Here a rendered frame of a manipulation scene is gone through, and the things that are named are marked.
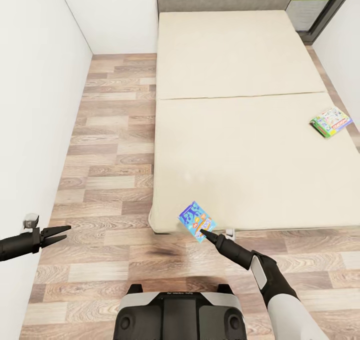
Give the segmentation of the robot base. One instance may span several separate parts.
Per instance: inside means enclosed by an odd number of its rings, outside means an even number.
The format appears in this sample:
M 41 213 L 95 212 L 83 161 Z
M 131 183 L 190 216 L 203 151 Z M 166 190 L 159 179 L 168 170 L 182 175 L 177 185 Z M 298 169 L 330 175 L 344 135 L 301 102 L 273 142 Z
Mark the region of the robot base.
M 217 292 L 143 292 L 132 284 L 120 302 L 113 340 L 247 340 L 239 299 Z

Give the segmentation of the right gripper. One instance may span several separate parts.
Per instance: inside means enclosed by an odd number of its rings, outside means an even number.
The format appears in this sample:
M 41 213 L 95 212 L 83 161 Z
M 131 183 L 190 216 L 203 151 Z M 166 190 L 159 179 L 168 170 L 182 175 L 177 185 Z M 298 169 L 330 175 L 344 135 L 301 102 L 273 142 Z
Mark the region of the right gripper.
M 215 245 L 216 249 L 221 255 L 227 257 L 235 263 L 237 262 L 239 252 L 243 248 L 241 245 L 230 239 L 227 239 L 226 235 L 223 233 L 216 234 L 213 232 L 208 232 L 204 229 L 200 229 L 200 232 Z

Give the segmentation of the board game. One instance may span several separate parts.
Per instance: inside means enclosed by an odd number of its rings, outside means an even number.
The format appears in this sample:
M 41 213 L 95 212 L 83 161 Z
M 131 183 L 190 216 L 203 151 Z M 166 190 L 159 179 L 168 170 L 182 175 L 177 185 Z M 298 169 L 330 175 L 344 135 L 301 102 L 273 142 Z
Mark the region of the board game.
M 326 138 L 349 125 L 352 121 L 335 105 L 310 121 Z
M 199 243 L 207 238 L 200 229 L 212 232 L 217 226 L 216 222 L 195 201 L 178 218 Z

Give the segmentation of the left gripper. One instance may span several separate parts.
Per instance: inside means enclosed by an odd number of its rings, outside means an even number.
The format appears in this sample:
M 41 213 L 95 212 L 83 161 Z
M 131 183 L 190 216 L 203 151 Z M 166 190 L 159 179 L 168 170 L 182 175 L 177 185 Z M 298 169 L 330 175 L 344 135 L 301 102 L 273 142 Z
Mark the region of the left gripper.
M 46 227 L 40 231 L 40 227 L 32 229 L 32 232 L 8 237 L 2 240 L 2 261 L 24 256 L 30 253 L 39 253 L 40 248 L 46 248 L 65 238 L 67 235 L 55 236 L 68 231 L 71 225 Z

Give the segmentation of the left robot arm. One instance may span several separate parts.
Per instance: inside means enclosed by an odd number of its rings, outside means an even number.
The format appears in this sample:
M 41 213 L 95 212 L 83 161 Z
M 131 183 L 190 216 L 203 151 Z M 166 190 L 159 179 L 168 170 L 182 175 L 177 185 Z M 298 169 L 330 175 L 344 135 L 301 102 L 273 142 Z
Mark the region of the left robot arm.
M 46 248 L 65 238 L 67 235 L 55 236 L 68 231 L 71 225 L 46 227 L 40 231 L 37 227 L 39 214 L 28 213 L 23 221 L 18 236 L 12 236 L 0 240 L 0 262 L 24 256 L 30 253 L 39 253 L 40 248 Z

